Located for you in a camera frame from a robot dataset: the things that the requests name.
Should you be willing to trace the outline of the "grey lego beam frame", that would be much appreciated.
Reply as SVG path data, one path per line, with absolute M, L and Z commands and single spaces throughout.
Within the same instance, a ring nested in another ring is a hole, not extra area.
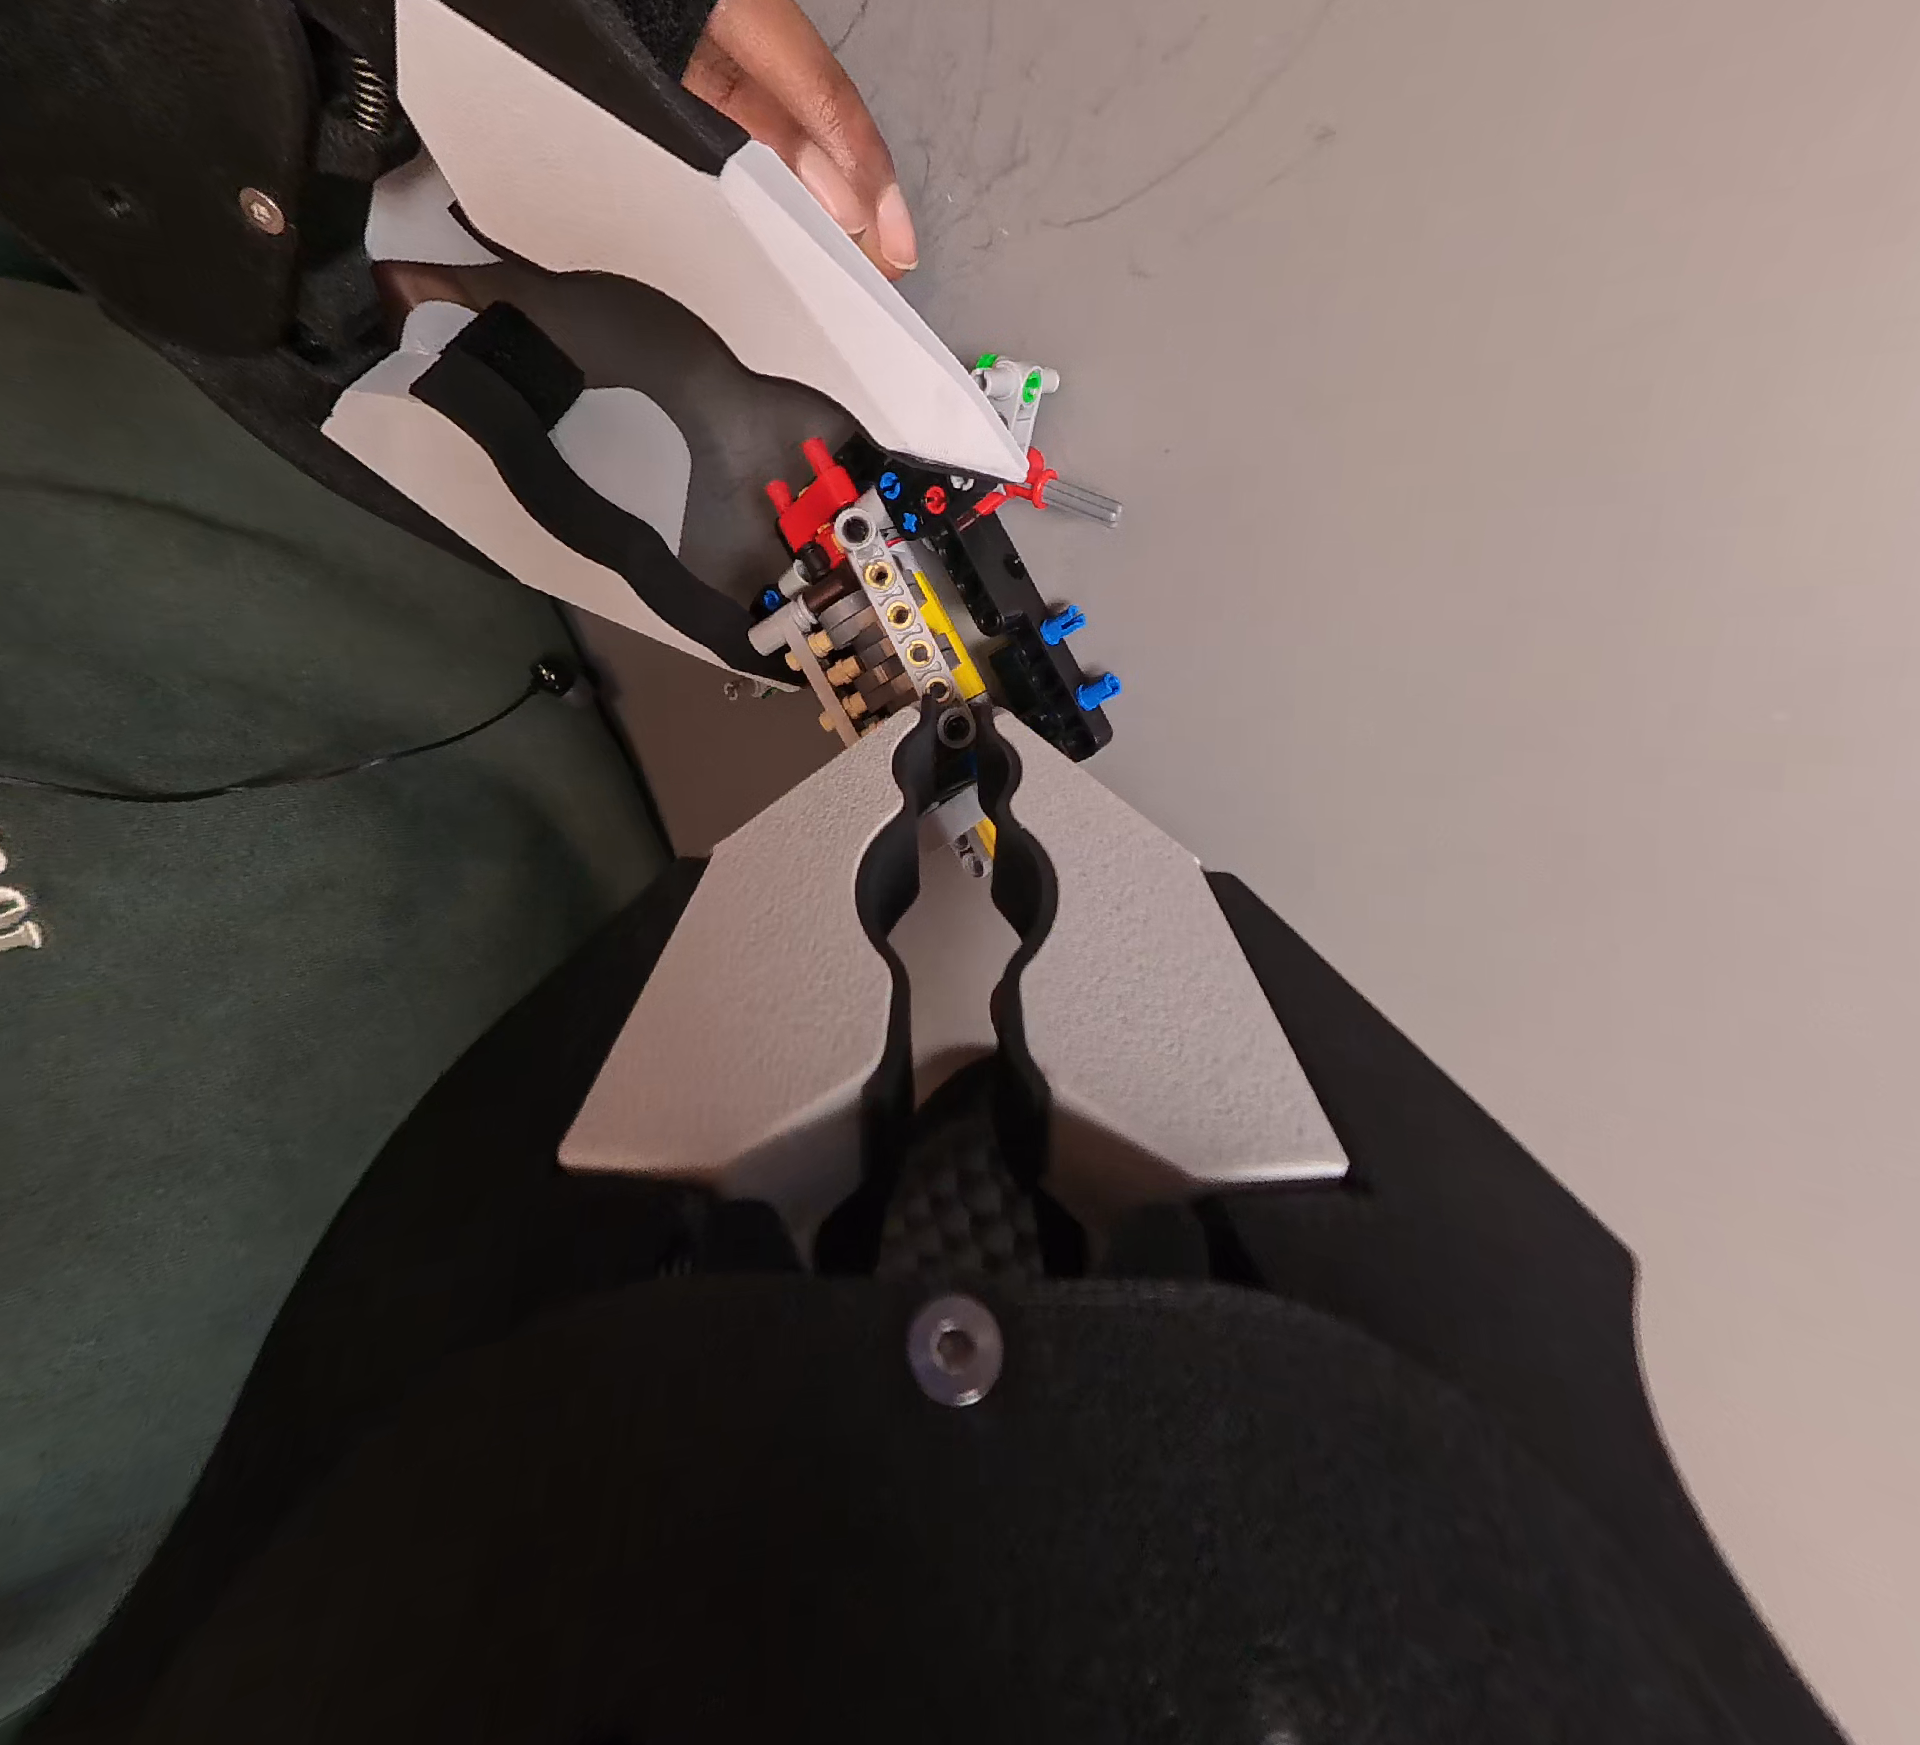
M 829 686 L 856 737 L 922 702 L 968 704 L 984 694 L 960 634 L 878 490 L 832 522 L 850 593 L 821 611 Z
M 835 648 L 829 628 L 797 599 L 779 605 L 750 627 L 756 654 L 779 654 L 803 677 L 822 705 L 822 726 L 846 748 L 866 733 L 869 702 L 859 690 L 860 662 Z

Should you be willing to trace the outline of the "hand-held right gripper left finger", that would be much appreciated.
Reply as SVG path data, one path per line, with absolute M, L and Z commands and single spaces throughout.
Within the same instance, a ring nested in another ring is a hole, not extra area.
M 876 1272 L 913 1138 L 911 978 L 933 707 L 722 840 L 559 1146 L 575 1174 L 768 1203 L 822 1272 Z

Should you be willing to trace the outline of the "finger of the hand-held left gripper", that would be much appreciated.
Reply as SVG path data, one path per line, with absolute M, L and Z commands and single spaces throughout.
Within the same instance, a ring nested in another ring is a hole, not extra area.
M 1028 478 L 970 373 L 772 148 L 697 171 L 439 0 L 396 0 L 396 90 L 479 237 L 658 289 L 882 447 Z
M 759 687 L 800 687 L 779 654 L 756 648 L 743 593 L 684 561 L 682 429 L 638 387 L 586 384 L 517 305 L 414 305 L 324 435 L 545 597 Z

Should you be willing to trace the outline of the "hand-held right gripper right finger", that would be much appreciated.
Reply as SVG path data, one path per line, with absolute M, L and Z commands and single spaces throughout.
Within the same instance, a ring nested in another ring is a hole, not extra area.
M 1344 1180 L 1198 858 L 1006 712 L 975 752 L 993 907 L 1014 932 L 990 998 L 1000 1135 L 1088 1262 L 1171 1208 Z

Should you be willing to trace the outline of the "lego car chassis assembly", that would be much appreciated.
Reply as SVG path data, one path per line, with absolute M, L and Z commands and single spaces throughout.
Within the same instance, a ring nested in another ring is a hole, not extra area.
M 758 620 L 797 599 L 821 619 L 822 608 L 843 600 L 852 576 L 843 567 L 832 522 L 864 492 L 881 492 L 984 683 L 982 698 L 968 704 L 919 704 L 944 749 L 926 817 L 960 868 L 982 880 L 994 867 L 994 821 L 980 806 L 975 721 L 988 707 L 1002 707 L 1082 764 L 1110 744 L 1106 707 L 1122 687 L 1114 673 L 1082 668 L 1072 639 L 1086 628 L 1086 612 L 1043 597 L 1002 512 L 1006 507 L 1064 512 L 1112 527 L 1122 510 L 1116 500 L 1060 478 L 1035 444 L 1043 402 L 1060 385 L 1056 370 L 986 351 L 970 366 L 968 380 L 1022 454 L 1023 478 L 1007 483 L 913 462 L 862 434 L 841 445 L 829 445 L 822 435 L 803 438 L 801 481 L 764 484 L 788 562 L 756 595 L 752 617 Z M 860 741 L 875 737 L 888 718 Z

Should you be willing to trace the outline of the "person's left hand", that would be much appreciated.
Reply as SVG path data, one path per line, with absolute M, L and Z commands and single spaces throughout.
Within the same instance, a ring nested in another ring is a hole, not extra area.
M 661 73 L 773 148 L 886 277 L 919 263 L 894 160 L 794 0 L 610 0 Z

